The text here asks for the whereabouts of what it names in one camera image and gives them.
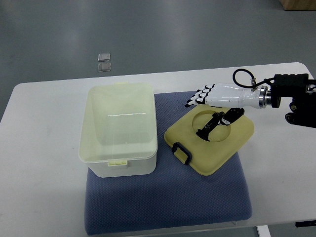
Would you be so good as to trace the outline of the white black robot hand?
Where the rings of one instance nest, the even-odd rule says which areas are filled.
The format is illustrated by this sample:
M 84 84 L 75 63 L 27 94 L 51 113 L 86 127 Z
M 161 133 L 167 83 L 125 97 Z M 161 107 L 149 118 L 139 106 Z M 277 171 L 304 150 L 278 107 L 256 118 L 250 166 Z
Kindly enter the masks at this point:
M 185 104 L 185 108 L 193 105 L 208 104 L 212 107 L 227 107 L 229 109 L 220 119 L 221 125 L 230 125 L 244 115 L 245 106 L 259 109 L 260 89 L 251 91 L 234 84 L 217 83 L 205 85 L 198 89 Z

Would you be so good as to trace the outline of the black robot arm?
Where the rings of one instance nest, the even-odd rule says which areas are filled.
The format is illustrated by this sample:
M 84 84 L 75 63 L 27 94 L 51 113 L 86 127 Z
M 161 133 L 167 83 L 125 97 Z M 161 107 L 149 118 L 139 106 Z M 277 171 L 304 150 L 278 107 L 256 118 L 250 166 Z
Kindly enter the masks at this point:
M 240 68 L 233 72 L 232 79 L 234 84 L 218 83 L 197 90 L 185 107 L 202 104 L 227 108 L 279 108 L 283 97 L 291 98 L 291 112 L 285 115 L 286 121 L 315 128 L 316 81 L 309 79 L 308 74 L 276 74 L 257 83 L 249 70 Z

